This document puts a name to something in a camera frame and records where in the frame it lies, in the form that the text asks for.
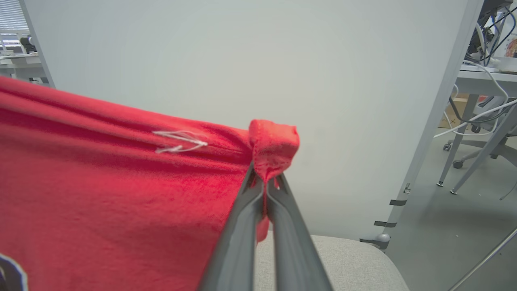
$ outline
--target chair base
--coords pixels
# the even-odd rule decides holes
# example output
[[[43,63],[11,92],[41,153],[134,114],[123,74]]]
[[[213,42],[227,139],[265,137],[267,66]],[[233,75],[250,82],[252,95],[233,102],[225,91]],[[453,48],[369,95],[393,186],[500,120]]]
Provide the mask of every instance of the chair base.
[[[506,160],[508,160],[510,163],[512,163],[514,166],[517,167],[517,150],[507,146],[506,145],[507,140],[508,140],[508,137],[503,138],[501,140],[501,142],[499,142],[499,144],[492,151],[490,157],[493,159],[496,159],[498,156],[502,156],[503,158],[505,158]],[[486,141],[462,140],[461,144],[466,144],[468,146],[477,147],[477,148],[482,149],[485,146]],[[461,159],[456,160],[452,163],[453,167],[456,169],[462,168],[463,163],[466,160],[477,157],[480,152],[481,152],[481,150],[477,150],[475,152],[462,156]]]

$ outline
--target desk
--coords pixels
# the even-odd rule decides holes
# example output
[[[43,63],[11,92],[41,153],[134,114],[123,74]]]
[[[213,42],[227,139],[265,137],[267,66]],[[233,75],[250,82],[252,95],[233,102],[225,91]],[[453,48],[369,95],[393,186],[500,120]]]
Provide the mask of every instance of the desk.
[[[29,78],[45,78],[41,60],[37,56],[30,57],[31,63],[0,65],[0,76],[29,81]]]
[[[488,74],[484,71],[470,71],[465,70],[466,68],[471,68],[471,66],[462,66],[462,70],[460,70],[458,74],[458,78],[456,79],[456,85],[460,88],[462,93],[469,93],[469,98],[467,101],[467,105],[465,106],[465,111],[463,112],[463,119],[472,118],[474,107],[478,100],[479,95],[496,95],[501,96],[501,91],[494,84],[492,79],[488,76]],[[517,75],[513,74],[504,74],[499,72],[493,72],[492,75],[494,79],[497,80],[499,85],[505,89],[510,97],[517,97]],[[489,141],[486,143],[485,147],[481,150],[478,157],[474,161],[474,163],[469,167],[465,175],[459,180],[459,182],[454,186],[451,190],[451,193],[456,194],[457,190],[467,181],[467,179],[472,175],[472,173],[478,168],[479,164],[483,162],[483,160],[490,155],[492,150],[496,147],[496,145],[504,138],[508,130],[517,123],[517,110],[515,109],[517,106],[513,106],[510,110],[507,118],[502,122],[495,133],[492,134]],[[458,129],[459,133],[464,133],[467,126],[464,126]],[[454,161],[454,156],[458,151],[458,147],[460,146],[461,141],[463,140],[463,136],[456,135],[454,141],[452,143],[452,147],[449,152],[449,157],[445,163],[444,170],[442,175],[440,176],[440,180],[437,185],[442,187],[444,184],[445,177]]]

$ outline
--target gray floor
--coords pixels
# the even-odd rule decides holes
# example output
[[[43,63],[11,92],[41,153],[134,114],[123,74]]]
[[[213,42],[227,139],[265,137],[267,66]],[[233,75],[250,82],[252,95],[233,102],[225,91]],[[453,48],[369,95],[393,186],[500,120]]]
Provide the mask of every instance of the gray floor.
[[[517,182],[517,168],[502,157],[486,159],[458,195],[449,190],[473,160],[463,169],[452,168],[444,187],[436,186],[448,155],[442,147],[453,138],[433,140],[402,217],[390,232],[386,254],[412,291],[448,290],[517,226],[517,190],[499,201]],[[507,144],[517,148],[517,137]],[[456,157],[475,149],[461,145]],[[517,238],[459,290],[517,290]]]

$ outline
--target red t-shirt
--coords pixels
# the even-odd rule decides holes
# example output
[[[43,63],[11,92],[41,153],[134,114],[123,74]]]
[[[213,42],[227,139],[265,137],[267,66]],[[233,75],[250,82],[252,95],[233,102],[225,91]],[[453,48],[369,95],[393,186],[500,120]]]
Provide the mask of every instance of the red t-shirt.
[[[194,290],[250,162],[268,180],[298,144],[269,121],[246,131],[0,78],[0,275],[10,291]]]

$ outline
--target white partition panel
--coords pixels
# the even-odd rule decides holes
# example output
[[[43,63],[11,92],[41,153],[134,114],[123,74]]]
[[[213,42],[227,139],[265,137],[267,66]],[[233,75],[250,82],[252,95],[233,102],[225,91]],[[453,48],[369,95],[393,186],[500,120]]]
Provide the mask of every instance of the white partition panel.
[[[482,1],[22,2],[60,90],[298,126],[287,178],[311,233],[371,239],[418,172]]]

